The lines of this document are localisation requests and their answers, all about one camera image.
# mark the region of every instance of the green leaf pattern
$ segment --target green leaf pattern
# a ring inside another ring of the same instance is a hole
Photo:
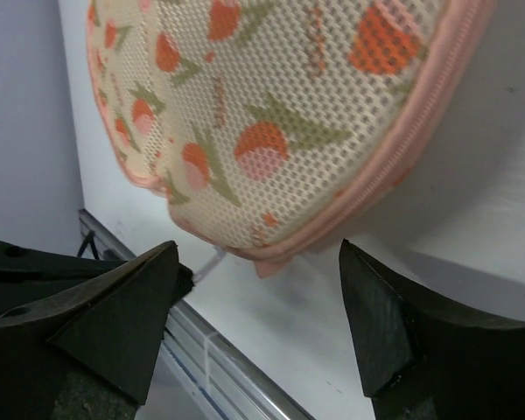
[[[289,142],[291,151],[306,151],[327,144],[338,144],[353,134],[347,129],[333,129],[303,118],[298,112],[286,108],[270,93],[266,94],[266,103],[266,108],[245,105],[245,109],[257,121],[274,123],[289,137],[295,138]]]
[[[171,77],[171,84],[174,88],[178,88],[182,84],[186,83],[189,79],[194,77],[196,74],[202,71],[202,67],[185,57],[179,59],[179,64],[185,68],[179,74],[175,74]]]
[[[173,176],[171,172],[165,172],[164,182],[165,187],[169,190],[169,193],[167,194],[169,198],[169,204],[172,206],[181,206],[191,201],[189,197],[177,189],[175,183],[173,182]]]
[[[129,127],[128,123],[126,122],[126,119],[124,118],[123,113],[121,112],[121,110],[120,109],[117,110],[115,112],[115,115],[116,115],[117,119],[120,119],[122,121],[122,124],[124,125],[124,128],[126,129],[126,132],[129,135],[130,146],[132,147],[132,149],[134,149],[138,153],[141,153],[142,151],[140,150],[140,147],[138,146],[138,143],[135,140],[134,136],[132,136],[132,131],[130,131],[130,127]]]
[[[218,151],[214,145],[214,138],[210,129],[204,130],[204,135],[200,132],[199,128],[192,124],[192,131],[194,132],[194,138],[197,144],[204,150],[208,159],[208,165],[212,169],[213,176],[210,178],[210,185],[212,188],[230,203],[235,206],[241,207],[242,203],[233,190],[229,186],[226,173],[224,172],[221,161],[218,158]]]
[[[92,0],[91,6],[94,8],[94,25],[99,27],[102,25],[102,22],[99,20],[99,15],[97,14],[97,1]]]
[[[107,94],[101,90],[100,88],[97,89],[97,94],[99,95],[99,97],[105,102],[105,103],[109,103],[109,98],[107,97]]]
[[[137,99],[144,99],[148,102],[153,107],[153,113],[155,115],[158,115],[165,109],[165,104],[159,100],[156,94],[146,89],[137,81],[135,81],[134,84],[136,89],[129,89],[130,94]]]
[[[130,30],[132,29],[132,26],[129,24],[125,26],[120,26],[116,28],[116,42],[115,42],[115,52],[119,53],[121,51],[121,48],[123,48],[124,40],[126,37],[128,37]]]
[[[129,155],[127,155],[126,153],[124,153],[121,149],[116,149],[116,152],[117,154],[119,155],[119,158],[126,163],[126,159],[129,158]]]
[[[246,24],[239,31],[237,38],[235,39],[235,44],[239,48],[243,48],[249,43],[249,41],[255,35],[256,30],[259,28],[259,26],[261,26],[264,19],[267,17],[274,6],[274,2],[267,2],[262,4],[253,4],[241,9],[241,14],[247,17],[248,24]]]

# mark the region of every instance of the pink piping edge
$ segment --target pink piping edge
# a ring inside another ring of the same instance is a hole
[[[164,188],[164,180],[157,176],[157,177],[140,177],[130,171],[129,168],[126,167],[126,165],[123,163],[123,161],[119,158],[118,154],[116,153],[117,147],[115,144],[115,139],[113,138],[113,134],[111,130],[109,129],[109,123],[107,121],[107,116],[104,115],[102,112],[102,107],[99,100],[99,95],[97,94],[98,89],[97,85],[95,83],[95,76],[94,72],[92,70],[92,59],[91,56],[91,34],[88,28],[88,25],[86,25],[86,57],[87,57],[87,70],[89,71],[89,76],[91,79],[92,89],[94,93],[94,100],[95,100],[95,106],[97,107],[99,114],[101,115],[101,119],[103,121],[103,126],[105,127],[105,131],[107,132],[107,137],[111,143],[111,147],[113,148],[113,151],[115,152],[115,159],[116,162],[119,164],[119,167],[122,170],[122,173],[126,176],[126,178],[135,186],[140,186],[142,188],[148,188],[153,190],[154,192],[159,192],[162,195],[163,188]]]
[[[490,17],[494,12],[496,5],[495,0],[480,0],[480,2],[481,4],[479,7],[484,7],[485,10],[480,12],[478,21],[474,23],[474,29],[469,34],[469,39],[467,40],[468,44],[463,48],[460,54],[459,63],[453,71],[451,80],[445,87],[441,100],[432,110],[431,115],[429,115],[429,122],[421,128],[419,136],[416,136],[414,143],[410,146],[411,150],[407,152],[408,156],[400,163],[400,171],[392,171],[387,178],[383,179],[381,187],[377,188],[374,194],[366,202],[361,203],[361,206],[351,213],[350,216],[355,216],[360,213],[362,209],[370,206],[375,200],[378,200],[393,185],[397,178],[400,177],[401,173],[413,166],[422,155],[430,136],[440,123],[445,110],[449,106],[452,94],[459,85],[469,62],[476,51],[482,34],[489,23]],[[459,23],[470,10],[470,7],[471,4],[468,1],[457,0],[449,2],[447,5],[447,11],[445,12],[446,14],[431,41],[430,55],[426,59],[420,70],[420,74],[416,78],[416,85],[412,90],[412,93],[409,95],[407,105],[397,117],[393,127],[385,136],[385,139],[381,142],[377,151],[362,167],[360,173],[356,175],[354,181],[340,197],[319,212],[295,234],[278,244],[270,245],[266,248],[237,249],[224,247],[225,250],[237,256],[253,260],[255,263],[266,261],[269,263],[286,264],[291,257],[289,256],[287,259],[284,259],[281,257],[284,253],[287,253],[289,249],[294,249],[297,244],[310,239],[311,236],[318,232],[324,225],[338,219],[342,210],[346,208],[348,203],[350,203],[354,197],[357,197],[366,189],[376,174],[379,173],[381,168],[389,160],[393,151],[396,151],[399,145],[403,142],[405,135],[408,132],[408,127],[416,118],[417,112],[424,106],[424,100],[428,97],[432,85],[437,81],[439,72],[444,68],[448,54],[453,47],[454,39],[458,35],[457,28],[459,28]],[[207,242],[214,243],[196,232],[196,229],[194,229],[187,220],[177,216],[171,208],[170,215],[175,224],[180,228]]]

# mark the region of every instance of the gray wall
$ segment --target gray wall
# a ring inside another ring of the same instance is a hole
[[[73,254],[83,207],[56,0],[0,0],[0,239]]]

